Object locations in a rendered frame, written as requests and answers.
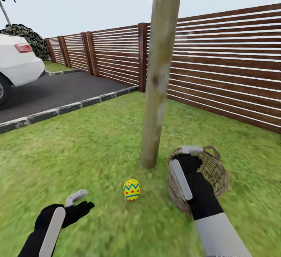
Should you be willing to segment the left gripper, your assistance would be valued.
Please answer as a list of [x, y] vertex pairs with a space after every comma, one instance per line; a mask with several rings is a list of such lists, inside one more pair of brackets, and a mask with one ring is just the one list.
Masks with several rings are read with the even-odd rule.
[[[72, 217], [71, 222], [68, 225], [72, 225], [73, 223], [78, 221], [80, 218], [87, 215], [93, 207], [95, 207], [95, 205], [92, 202], [87, 203], [87, 201], [84, 201], [76, 206], [70, 206], [70, 208], [73, 210], [73, 217]], [[66, 225], [62, 228], [66, 228], [68, 225]]]

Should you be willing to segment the wicker basket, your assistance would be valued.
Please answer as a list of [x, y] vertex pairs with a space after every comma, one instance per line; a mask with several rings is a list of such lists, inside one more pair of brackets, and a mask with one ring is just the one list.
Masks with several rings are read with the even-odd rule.
[[[209, 152], [205, 151], [206, 148], [213, 149], [213, 152], [215, 154], [215, 157], [210, 154]], [[176, 177], [176, 174], [172, 168], [172, 160], [176, 157], [178, 153], [182, 153], [182, 147], [174, 149], [174, 151], [169, 155], [167, 158], [167, 168], [168, 168], [168, 191], [169, 191], [169, 199], [172, 202], [172, 204], [179, 209], [182, 213], [190, 215], [192, 214], [190, 210], [190, 205], [187, 203], [185, 196], [183, 194], [183, 191], [180, 187], [179, 181]], [[222, 162], [220, 162], [220, 153], [217, 151], [215, 146], [209, 146], [203, 147], [203, 151], [201, 154], [207, 155], [206, 161], [204, 162], [204, 166], [208, 166], [209, 160], [213, 160], [215, 165], [213, 169], [209, 172], [208, 169], [204, 171], [204, 174], [208, 177], [206, 177], [207, 181], [210, 181], [212, 184], [212, 187], [214, 189], [214, 196], [216, 198], [219, 198], [220, 196], [224, 195], [224, 193], [229, 188], [229, 174], [225, 170]], [[217, 171], [216, 171], [217, 170]], [[223, 184], [222, 183], [222, 178]]]

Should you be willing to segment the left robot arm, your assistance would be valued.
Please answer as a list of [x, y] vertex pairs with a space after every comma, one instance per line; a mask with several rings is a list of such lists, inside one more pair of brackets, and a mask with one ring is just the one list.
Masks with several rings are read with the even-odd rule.
[[86, 189], [70, 195], [63, 204], [52, 204], [41, 210], [32, 232], [17, 257], [52, 257], [62, 228], [72, 225], [95, 207], [92, 202], [78, 200], [88, 195]]

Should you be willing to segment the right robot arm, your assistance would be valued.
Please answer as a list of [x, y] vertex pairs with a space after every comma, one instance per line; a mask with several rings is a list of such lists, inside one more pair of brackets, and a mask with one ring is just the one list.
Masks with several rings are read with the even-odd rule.
[[217, 198], [212, 183], [201, 171], [203, 159], [192, 156], [203, 147], [183, 145], [182, 153], [172, 160], [179, 181], [194, 217], [206, 257], [253, 257], [233, 228]]

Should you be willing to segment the easter egg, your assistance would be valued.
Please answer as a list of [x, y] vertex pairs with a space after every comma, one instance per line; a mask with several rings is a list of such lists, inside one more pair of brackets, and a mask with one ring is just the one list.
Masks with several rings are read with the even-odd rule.
[[123, 190], [125, 197], [133, 202], [137, 200], [140, 194], [140, 183], [135, 179], [130, 179], [125, 183]]

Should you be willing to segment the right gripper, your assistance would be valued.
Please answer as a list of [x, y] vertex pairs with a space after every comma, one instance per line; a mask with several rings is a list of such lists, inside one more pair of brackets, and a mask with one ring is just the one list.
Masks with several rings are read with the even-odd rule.
[[195, 156], [195, 155], [193, 155], [193, 157], [194, 157], [194, 159], [195, 159], [196, 162], [197, 162], [197, 167], [198, 167], [198, 169], [200, 169], [200, 168], [201, 168], [201, 165], [203, 165], [203, 159], [200, 159], [200, 156]]

